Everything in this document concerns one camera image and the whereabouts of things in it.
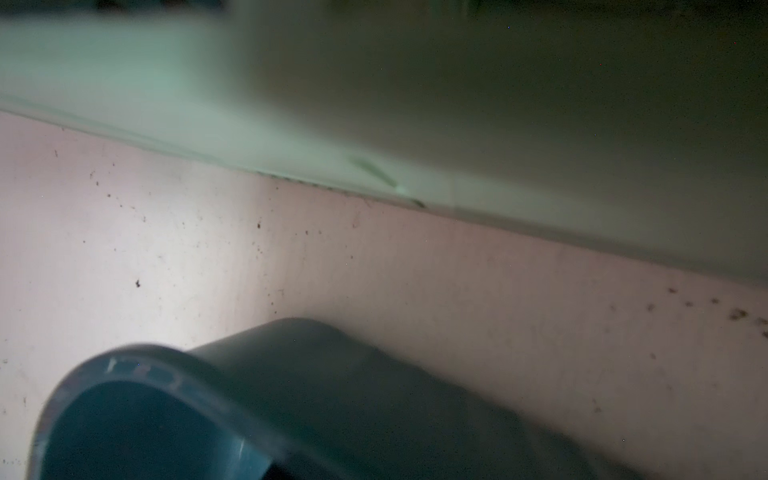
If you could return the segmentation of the teal plastic storage tray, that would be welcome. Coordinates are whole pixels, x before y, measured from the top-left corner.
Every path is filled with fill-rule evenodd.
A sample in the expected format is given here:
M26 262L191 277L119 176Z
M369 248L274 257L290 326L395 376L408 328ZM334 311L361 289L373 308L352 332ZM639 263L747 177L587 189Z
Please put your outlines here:
M55 388L30 479L634 479L637 472L340 330L277 320L135 344Z

